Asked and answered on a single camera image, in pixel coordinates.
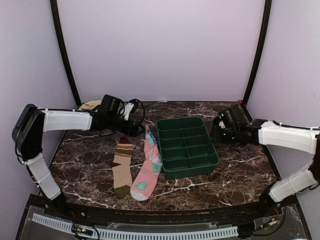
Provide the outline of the green compartment tray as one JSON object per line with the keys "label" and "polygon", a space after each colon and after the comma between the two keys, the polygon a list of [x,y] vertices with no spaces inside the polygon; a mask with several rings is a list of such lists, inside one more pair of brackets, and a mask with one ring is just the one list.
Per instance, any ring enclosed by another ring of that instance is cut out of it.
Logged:
{"label": "green compartment tray", "polygon": [[156,127],[163,173],[167,179],[209,175],[220,163],[201,117],[160,119]]}

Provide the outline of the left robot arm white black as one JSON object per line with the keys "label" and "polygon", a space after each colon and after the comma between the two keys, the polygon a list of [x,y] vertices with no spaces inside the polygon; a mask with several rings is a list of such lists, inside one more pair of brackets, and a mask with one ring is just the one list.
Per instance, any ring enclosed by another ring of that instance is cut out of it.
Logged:
{"label": "left robot arm white black", "polygon": [[55,132],[110,130],[136,137],[144,129],[145,114],[145,106],[139,99],[124,101],[109,94],[73,109],[39,107],[29,103],[12,130],[15,155],[25,166],[32,182],[52,202],[51,210],[58,217],[67,218],[71,208],[64,202],[65,194],[45,159],[44,136]]}

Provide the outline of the pink patterned sock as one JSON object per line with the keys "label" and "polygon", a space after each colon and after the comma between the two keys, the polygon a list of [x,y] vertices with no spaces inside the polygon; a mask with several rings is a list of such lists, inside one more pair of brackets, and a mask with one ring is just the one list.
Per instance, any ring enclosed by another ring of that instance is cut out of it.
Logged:
{"label": "pink patterned sock", "polygon": [[158,142],[148,125],[145,126],[144,155],[145,160],[130,188],[130,195],[139,202],[150,198],[163,167]]}

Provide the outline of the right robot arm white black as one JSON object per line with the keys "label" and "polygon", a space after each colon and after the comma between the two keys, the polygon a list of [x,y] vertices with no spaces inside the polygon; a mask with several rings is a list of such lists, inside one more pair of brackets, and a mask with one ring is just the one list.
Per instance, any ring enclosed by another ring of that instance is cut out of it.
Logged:
{"label": "right robot arm white black", "polygon": [[320,128],[288,125],[262,118],[248,119],[239,104],[220,111],[211,125],[214,143],[278,147],[309,154],[312,159],[303,167],[281,178],[260,194],[255,213],[266,217],[277,204],[305,190],[320,185]]}

